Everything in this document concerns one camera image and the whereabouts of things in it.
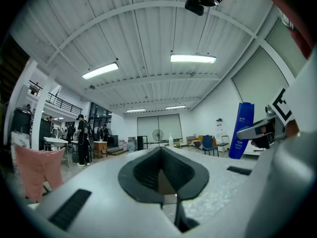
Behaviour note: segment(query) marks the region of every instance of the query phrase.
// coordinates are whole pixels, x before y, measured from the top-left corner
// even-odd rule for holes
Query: pink cloth
[[[45,178],[52,189],[63,184],[60,163],[65,148],[59,151],[35,151],[19,145],[15,146],[16,163],[25,186],[26,196],[41,202]]]

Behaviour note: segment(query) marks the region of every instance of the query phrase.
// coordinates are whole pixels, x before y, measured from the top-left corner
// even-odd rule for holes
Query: balcony
[[[30,80],[28,83],[28,87],[29,87],[29,90],[28,90],[29,94],[31,94],[37,98],[39,98],[41,96],[41,93],[43,90],[41,86],[35,84],[33,81]],[[62,100],[59,97],[56,97],[52,93],[49,93],[47,95],[46,102],[50,103],[51,105],[53,105],[57,108],[64,110],[64,111],[70,112],[74,115],[79,115],[82,112],[81,108]]]

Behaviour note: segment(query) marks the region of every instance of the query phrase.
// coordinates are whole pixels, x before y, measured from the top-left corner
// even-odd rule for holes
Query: light fixture
[[[182,105],[182,106],[175,106],[175,107],[167,107],[166,109],[181,109],[186,107],[186,105]]]
[[[131,109],[131,110],[127,110],[127,112],[141,112],[141,111],[145,111],[145,109]]]
[[[118,67],[117,63],[114,62],[114,63],[108,64],[106,66],[103,66],[101,68],[95,69],[91,72],[88,72],[87,74],[83,75],[83,78],[89,79],[89,78],[96,77],[100,74],[103,74],[103,73],[106,73],[106,72],[109,72],[112,70],[116,70],[116,69],[119,69],[119,67]]]
[[[214,63],[217,60],[216,57],[200,56],[200,55],[171,55],[171,62],[206,62]]]

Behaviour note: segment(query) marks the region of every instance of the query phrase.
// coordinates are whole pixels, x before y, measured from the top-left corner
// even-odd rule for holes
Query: white bottle
[[[174,147],[172,133],[169,134],[168,144],[169,144],[170,147]]]

